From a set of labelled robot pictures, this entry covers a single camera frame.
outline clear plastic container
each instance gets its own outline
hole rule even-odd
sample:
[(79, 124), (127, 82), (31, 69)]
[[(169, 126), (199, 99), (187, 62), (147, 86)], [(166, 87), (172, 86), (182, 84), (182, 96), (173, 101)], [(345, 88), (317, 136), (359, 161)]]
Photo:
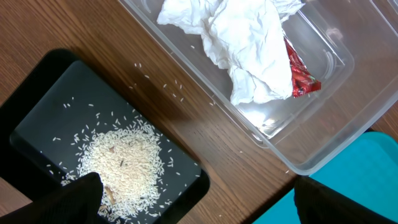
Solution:
[(200, 36), (156, 23), (163, 2), (121, 0), (259, 147), (271, 149), (298, 174), (317, 171), (398, 99), (395, 0), (308, 0), (283, 28), (322, 90), (237, 107), (229, 102), (233, 86), (227, 71), (207, 58)]

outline black plastic tray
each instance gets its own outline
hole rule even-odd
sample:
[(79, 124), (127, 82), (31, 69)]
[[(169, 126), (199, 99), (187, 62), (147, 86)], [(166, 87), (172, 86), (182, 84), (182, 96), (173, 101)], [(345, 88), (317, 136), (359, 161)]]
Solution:
[[(64, 49), (53, 50), (0, 108), (0, 174), (27, 197), (37, 200), (59, 188), (65, 171), (77, 166), (75, 153), (81, 151), (77, 145), (71, 145), (75, 133), (82, 135), (80, 139), (84, 134), (91, 136), (93, 128), (97, 133), (105, 133), (114, 129), (116, 118), (124, 128), (133, 125), (132, 121), (136, 119), (147, 121), (140, 112), (133, 110), (133, 106), (77, 56)], [(167, 141), (159, 130), (156, 129), (155, 133), (162, 135), (159, 156), (165, 163), (163, 185), (159, 183), (159, 189), (167, 191), (161, 192), (158, 204), (150, 212), (161, 212), (162, 215), (153, 218), (140, 213), (131, 221), (177, 223), (207, 193), (210, 181), (176, 144)], [(52, 141), (54, 137), (61, 140)], [(170, 157), (174, 160), (173, 167), (167, 167)], [(173, 201), (170, 206), (164, 204), (167, 199)]]

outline pile of rice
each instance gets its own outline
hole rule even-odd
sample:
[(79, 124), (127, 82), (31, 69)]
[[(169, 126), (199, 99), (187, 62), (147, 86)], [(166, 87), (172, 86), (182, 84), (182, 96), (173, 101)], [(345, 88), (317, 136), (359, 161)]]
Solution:
[(143, 129), (96, 133), (79, 159), (80, 177), (99, 173), (104, 192), (98, 213), (111, 222), (146, 212), (160, 197), (156, 182), (164, 168), (159, 137)]

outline white tissue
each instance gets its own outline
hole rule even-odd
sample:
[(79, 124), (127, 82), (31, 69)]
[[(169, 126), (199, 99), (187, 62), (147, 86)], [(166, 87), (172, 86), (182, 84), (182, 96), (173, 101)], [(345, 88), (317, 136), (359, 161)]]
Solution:
[(281, 21), (300, 0), (166, 0), (159, 24), (200, 34), (206, 55), (228, 69), (231, 102), (266, 103), (292, 94), (292, 73)]

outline red wrapper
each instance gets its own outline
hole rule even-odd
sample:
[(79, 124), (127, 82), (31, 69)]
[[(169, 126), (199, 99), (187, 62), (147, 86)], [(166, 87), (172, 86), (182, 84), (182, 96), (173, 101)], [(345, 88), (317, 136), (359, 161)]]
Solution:
[(311, 76), (303, 61), (286, 38), (285, 44), (292, 69), (293, 97), (320, 90), (321, 82)]

